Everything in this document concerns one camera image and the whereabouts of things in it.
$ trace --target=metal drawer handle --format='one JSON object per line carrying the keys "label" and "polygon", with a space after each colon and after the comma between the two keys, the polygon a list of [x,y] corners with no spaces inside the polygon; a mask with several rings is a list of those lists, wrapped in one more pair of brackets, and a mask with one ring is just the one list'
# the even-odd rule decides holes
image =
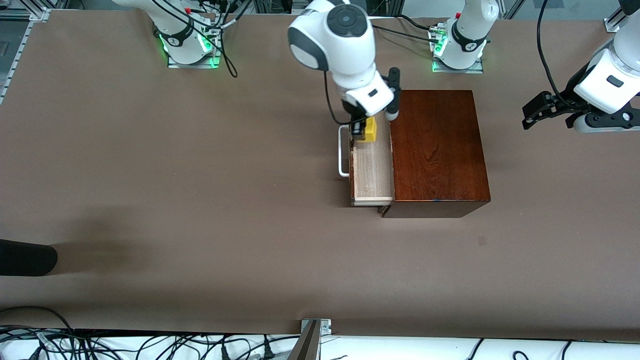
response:
{"label": "metal drawer handle", "polygon": [[349,177],[348,172],[342,171],[342,129],[349,129],[348,125],[338,127],[338,174],[342,177]]}

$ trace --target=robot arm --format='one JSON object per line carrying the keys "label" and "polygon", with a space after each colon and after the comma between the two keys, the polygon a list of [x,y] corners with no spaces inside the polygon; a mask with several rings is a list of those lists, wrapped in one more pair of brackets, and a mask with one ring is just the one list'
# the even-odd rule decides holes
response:
{"label": "robot arm", "polygon": [[629,16],[626,25],[569,80],[560,97],[541,92],[522,108],[524,129],[572,113],[567,127],[581,133],[640,130],[640,111],[630,104],[640,94],[640,1],[620,3]]}
{"label": "robot arm", "polygon": [[[143,10],[154,22],[163,40],[166,52],[178,63],[200,61],[214,49],[202,35],[194,31],[196,14],[187,14],[179,0],[112,0],[121,6]],[[204,27],[200,32],[206,33]]]}
{"label": "robot arm", "polygon": [[482,56],[486,36],[499,12],[495,0],[466,0],[460,17],[445,23],[447,38],[434,55],[450,68],[468,69]]}
{"label": "robot arm", "polygon": [[361,7],[349,0],[313,0],[289,26],[287,38],[302,65],[332,73],[352,122],[385,108],[388,118],[397,116],[397,96],[376,70],[373,28]]}

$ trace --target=brown table surface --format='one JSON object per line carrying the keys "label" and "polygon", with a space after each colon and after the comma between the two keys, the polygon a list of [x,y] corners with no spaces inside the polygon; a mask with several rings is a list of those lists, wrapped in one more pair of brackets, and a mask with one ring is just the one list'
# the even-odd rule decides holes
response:
{"label": "brown table surface", "polygon": [[[425,43],[376,35],[404,88],[474,91],[492,194],[465,218],[401,220],[349,207],[322,74],[289,53],[290,21],[228,30],[238,79],[166,69],[141,12],[36,24],[0,107],[0,236],[59,244],[64,274],[2,277],[0,305],[74,327],[276,333],[325,317],[341,334],[640,339],[640,138],[522,129],[549,89],[535,23],[496,22],[480,76],[434,74]],[[564,87],[607,34],[549,21],[543,38]]]}

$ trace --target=yellow object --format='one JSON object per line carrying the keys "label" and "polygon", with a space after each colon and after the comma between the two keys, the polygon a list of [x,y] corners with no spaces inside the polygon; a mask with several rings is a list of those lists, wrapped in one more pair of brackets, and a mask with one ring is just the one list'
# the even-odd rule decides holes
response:
{"label": "yellow object", "polygon": [[357,140],[357,142],[375,142],[377,134],[378,125],[376,125],[376,118],[373,116],[367,117],[364,127],[364,139]]}

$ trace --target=wooden drawer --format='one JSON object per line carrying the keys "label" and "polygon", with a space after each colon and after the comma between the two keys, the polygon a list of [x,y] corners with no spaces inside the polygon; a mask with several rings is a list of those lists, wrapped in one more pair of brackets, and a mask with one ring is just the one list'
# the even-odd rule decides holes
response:
{"label": "wooden drawer", "polygon": [[374,143],[351,142],[354,206],[383,217],[458,218],[490,202],[473,94],[404,90],[400,116],[376,117]]}

